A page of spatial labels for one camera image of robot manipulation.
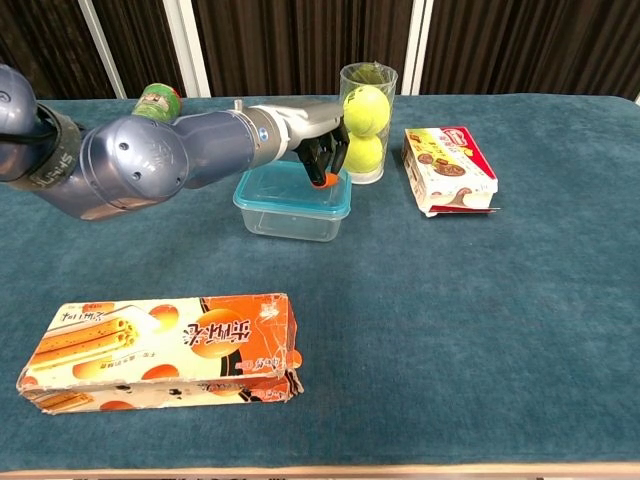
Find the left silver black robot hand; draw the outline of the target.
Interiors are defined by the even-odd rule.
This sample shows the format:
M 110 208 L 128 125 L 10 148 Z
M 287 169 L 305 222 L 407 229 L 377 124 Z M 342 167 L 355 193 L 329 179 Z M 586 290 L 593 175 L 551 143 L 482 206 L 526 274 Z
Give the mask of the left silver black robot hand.
M 274 106 L 288 129 L 288 151 L 303 164 L 311 184 L 325 189 L 339 182 L 349 147 L 343 107 L 335 101 L 291 100 Z

